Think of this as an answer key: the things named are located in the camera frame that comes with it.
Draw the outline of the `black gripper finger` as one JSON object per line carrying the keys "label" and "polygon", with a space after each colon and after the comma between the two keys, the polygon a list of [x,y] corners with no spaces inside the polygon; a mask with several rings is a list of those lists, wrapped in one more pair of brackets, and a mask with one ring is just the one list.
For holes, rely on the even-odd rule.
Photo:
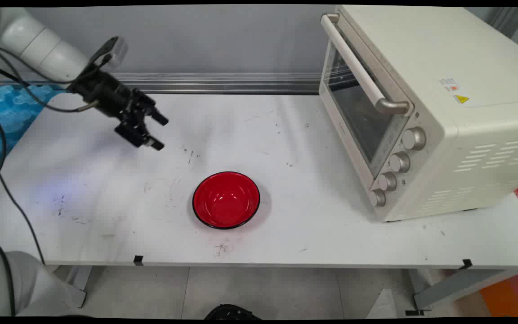
{"label": "black gripper finger", "polygon": [[142,121],[125,119],[115,127],[115,133],[136,148],[148,146],[155,150],[162,150],[165,147],[164,143],[150,135]]}
{"label": "black gripper finger", "polygon": [[160,113],[156,108],[156,102],[143,92],[138,92],[138,107],[144,112],[144,115],[152,117],[162,126],[167,125],[169,120]]}

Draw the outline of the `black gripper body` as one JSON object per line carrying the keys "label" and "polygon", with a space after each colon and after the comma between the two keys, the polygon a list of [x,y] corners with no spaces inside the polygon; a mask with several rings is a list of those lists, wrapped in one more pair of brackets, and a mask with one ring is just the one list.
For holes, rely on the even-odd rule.
{"label": "black gripper body", "polygon": [[146,115],[138,107],[138,92],[143,91],[126,86],[108,72],[96,67],[86,68],[84,73],[87,72],[91,73],[90,76],[83,76],[72,82],[67,91],[80,95],[86,103],[97,101],[95,109],[119,122],[134,119],[144,123]]}

